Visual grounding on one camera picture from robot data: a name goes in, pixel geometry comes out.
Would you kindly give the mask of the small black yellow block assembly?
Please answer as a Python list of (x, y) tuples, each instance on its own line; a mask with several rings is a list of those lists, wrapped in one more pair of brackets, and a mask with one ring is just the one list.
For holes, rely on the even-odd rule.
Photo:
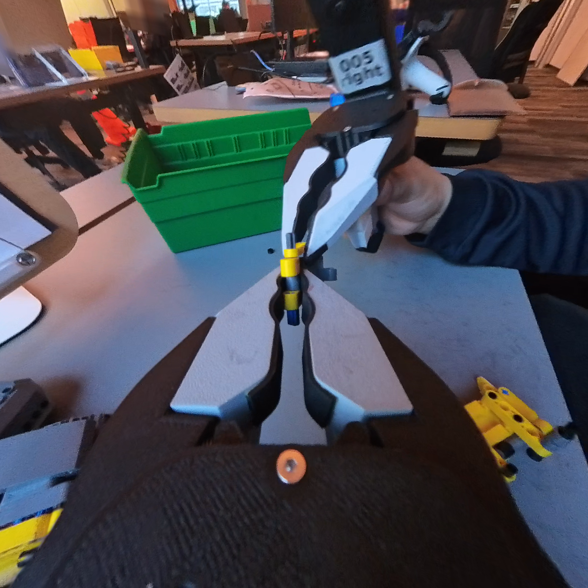
[(281, 288), (284, 310), (289, 326), (299, 326), (300, 305), (302, 303), (302, 269), (301, 261), (306, 250), (306, 243), (298, 241), (293, 232), (285, 234), (285, 248), (281, 259)]

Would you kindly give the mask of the flat cardboard box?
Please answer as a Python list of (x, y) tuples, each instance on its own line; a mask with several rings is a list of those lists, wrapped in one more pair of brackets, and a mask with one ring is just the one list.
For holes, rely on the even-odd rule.
[(472, 79), (453, 85), (447, 99), (452, 117), (500, 117), (524, 115), (524, 108), (509, 92), (508, 86), (496, 79)]

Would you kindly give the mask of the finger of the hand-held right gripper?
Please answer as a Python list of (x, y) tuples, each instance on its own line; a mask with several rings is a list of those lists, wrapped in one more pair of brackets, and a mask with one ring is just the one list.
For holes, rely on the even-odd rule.
[(314, 146), (302, 152), (283, 186), (282, 248), (288, 248), (288, 234), (294, 243), (303, 242), (321, 194), (333, 179), (334, 159), (327, 149)]
[(306, 257), (332, 246), (360, 217), (371, 209), (378, 195), (376, 171), (392, 138), (372, 138), (353, 147), (346, 158), (346, 169), (331, 190), (327, 202), (315, 213)]

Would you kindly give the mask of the yellow storage bin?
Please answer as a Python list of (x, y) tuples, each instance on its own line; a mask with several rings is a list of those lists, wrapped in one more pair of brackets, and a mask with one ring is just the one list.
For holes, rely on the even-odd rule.
[(117, 45), (99, 45), (89, 49), (69, 49), (72, 59), (85, 71), (104, 71), (110, 63), (118, 67), (124, 63), (120, 49)]

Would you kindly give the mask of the pale wooden boards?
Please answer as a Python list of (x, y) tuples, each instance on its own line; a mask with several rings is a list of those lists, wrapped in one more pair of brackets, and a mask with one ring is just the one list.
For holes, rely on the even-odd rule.
[(533, 68), (557, 70), (569, 86), (587, 81), (587, 1), (564, 1), (540, 34), (530, 57)]

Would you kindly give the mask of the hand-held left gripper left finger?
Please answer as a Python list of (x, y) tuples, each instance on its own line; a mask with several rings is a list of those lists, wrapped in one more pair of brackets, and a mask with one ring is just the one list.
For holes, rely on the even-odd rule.
[(260, 425), (281, 396), (279, 271), (273, 269), (214, 317), (176, 391), (176, 413)]

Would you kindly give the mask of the instruction sheet on stand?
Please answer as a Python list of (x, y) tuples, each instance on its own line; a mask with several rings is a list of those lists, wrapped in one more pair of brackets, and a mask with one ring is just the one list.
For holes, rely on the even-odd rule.
[(42, 179), (11, 147), (1, 141), (1, 193), (50, 225), (52, 235), (34, 245), (40, 255), (36, 269), (1, 285), (1, 345), (29, 330), (42, 317), (45, 306), (27, 284), (64, 258), (77, 242), (79, 226), (62, 195)]

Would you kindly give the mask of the dark grey studded block shell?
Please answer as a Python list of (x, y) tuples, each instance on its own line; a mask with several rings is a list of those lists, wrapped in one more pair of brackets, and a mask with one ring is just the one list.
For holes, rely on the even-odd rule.
[(53, 405), (32, 379), (1, 381), (1, 439), (43, 426)]

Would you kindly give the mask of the grey desk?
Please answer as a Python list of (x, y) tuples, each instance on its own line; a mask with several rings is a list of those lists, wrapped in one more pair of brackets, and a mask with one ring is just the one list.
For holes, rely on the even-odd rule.
[[(68, 411), (112, 412), (15, 587), (587, 587), (587, 465), (572, 441), (503, 480), (463, 407), (476, 377), (572, 422), (518, 273), (401, 237), (339, 240), (325, 282), (362, 311), (412, 405), (323, 429), (302, 327), (260, 425), (174, 412), (214, 317), (278, 269), (278, 232), (173, 254), (138, 203), (45, 270), (46, 318), (1, 351)], [(267, 249), (275, 249), (268, 254)], [(279, 293), (281, 280), (278, 281)]]

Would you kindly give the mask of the black yellow toy block vehicle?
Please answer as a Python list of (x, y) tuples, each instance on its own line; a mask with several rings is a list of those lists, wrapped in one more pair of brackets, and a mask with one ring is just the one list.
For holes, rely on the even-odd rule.
[(1, 587), (9, 587), (62, 514), (110, 414), (73, 417), (1, 440)]

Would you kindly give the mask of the printed instruction sheet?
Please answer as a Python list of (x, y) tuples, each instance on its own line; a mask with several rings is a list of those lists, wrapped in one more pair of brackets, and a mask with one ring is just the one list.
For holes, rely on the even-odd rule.
[(32, 247), (51, 235), (50, 225), (1, 193), (1, 285), (36, 269), (41, 258)]

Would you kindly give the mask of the green storage bin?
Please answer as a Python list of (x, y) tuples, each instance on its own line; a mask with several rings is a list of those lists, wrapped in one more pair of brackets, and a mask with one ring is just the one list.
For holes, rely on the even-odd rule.
[(286, 158), (306, 108), (139, 129), (121, 181), (174, 253), (278, 231)]

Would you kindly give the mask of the black office chair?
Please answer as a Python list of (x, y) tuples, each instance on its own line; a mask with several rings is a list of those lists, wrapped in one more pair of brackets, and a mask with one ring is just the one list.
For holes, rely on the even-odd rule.
[(524, 84), (530, 55), (562, 3), (529, 3), (514, 19), (509, 32), (496, 47), (488, 76), (503, 81), (513, 98), (526, 99), (530, 96), (530, 89)]

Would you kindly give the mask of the red storage bin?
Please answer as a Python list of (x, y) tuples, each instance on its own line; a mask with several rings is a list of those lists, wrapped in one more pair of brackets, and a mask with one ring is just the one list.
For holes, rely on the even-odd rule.
[(77, 49), (92, 49), (99, 46), (92, 22), (89, 18), (68, 23), (68, 29)]

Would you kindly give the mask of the yellow block frame assembly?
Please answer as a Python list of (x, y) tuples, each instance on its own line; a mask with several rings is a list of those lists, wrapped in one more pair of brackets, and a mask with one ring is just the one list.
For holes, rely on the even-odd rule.
[(518, 468), (511, 462), (521, 447), (535, 462), (549, 458), (577, 439), (574, 423), (553, 426), (506, 387), (477, 377), (480, 398), (465, 405), (507, 483), (516, 480)]

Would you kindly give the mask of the person's dark clothed body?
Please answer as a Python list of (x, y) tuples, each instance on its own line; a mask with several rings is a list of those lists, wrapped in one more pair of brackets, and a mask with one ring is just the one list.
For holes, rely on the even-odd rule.
[(533, 313), (587, 457), (587, 278), (522, 272)]

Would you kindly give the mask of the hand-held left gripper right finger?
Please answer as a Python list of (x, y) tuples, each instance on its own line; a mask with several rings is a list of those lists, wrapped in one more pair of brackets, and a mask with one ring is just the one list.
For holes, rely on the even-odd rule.
[(323, 429), (407, 416), (413, 405), (365, 314), (310, 272), (304, 275), (304, 398)]

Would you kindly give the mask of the patterned paper sheet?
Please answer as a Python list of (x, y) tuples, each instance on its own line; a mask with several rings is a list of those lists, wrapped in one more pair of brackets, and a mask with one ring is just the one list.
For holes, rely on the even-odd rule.
[(334, 85), (283, 77), (273, 77), (265, 82), (250, 82), (244, 84), (243, 89), (244, 98), (283, 100), (329, 100), (331, 95), (338, 93)]

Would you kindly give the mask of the dark wooden workbench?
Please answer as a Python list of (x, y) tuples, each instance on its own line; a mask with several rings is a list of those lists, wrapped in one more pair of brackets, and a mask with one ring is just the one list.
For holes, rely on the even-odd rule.
[(164, 72), (164, 66), (153, 65), (62, 87), (1, 92), (1, 139), (17, 153), (46, 148), (62, 166), (92, 178), (101, 173), (97, 161), (107, 146), (106, 130), (94, 114), (122, 109), (130, 123), (122, 124), (122, 142), (128, 142), (131, 129), (146, 129), (141, 104), (157, 92), (155, 80)]

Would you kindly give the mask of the grey background table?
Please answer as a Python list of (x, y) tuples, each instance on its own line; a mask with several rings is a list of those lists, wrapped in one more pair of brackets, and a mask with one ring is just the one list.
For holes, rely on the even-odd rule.
[[(425, 140), (446, 140), (464, 144), (442, 150), (447, 156), (474, 157), (473, 145), (480, 143), (478, 157), (485, 149), (502, 151), (499, 129), (503, 116), (473, 115), (451, 116), (448, 105), (433, 105), (424, 94), (414, 96), (414, 106), (419, 111), (416, 136)], [(166, 99), (154, 105), (153, 111), (159, 123), (190, 123), (224, 119), (235, 116), (274, 113), (290, 109), (307, 109), (314, 122), (329, 108), (329, 99), (289, 99), (275, 96), (243, 97), (236, 86), (226, 82)]]

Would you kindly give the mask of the person's right hand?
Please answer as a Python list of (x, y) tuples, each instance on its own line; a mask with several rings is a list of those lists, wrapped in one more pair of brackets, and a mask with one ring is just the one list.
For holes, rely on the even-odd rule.
[(450, 178), (415, 156), (386, 173), (376, 200), (385, 232), (429, 234), (452, 199)]

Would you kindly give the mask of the person's right forearm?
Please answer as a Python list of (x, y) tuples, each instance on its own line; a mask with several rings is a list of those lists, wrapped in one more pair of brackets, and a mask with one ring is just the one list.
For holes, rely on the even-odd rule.
[(452, 197), (433, 229), (406, 239), (446, 261), (587, 276), (587, 180), (530, 183), (485, 171), (447, 175)]

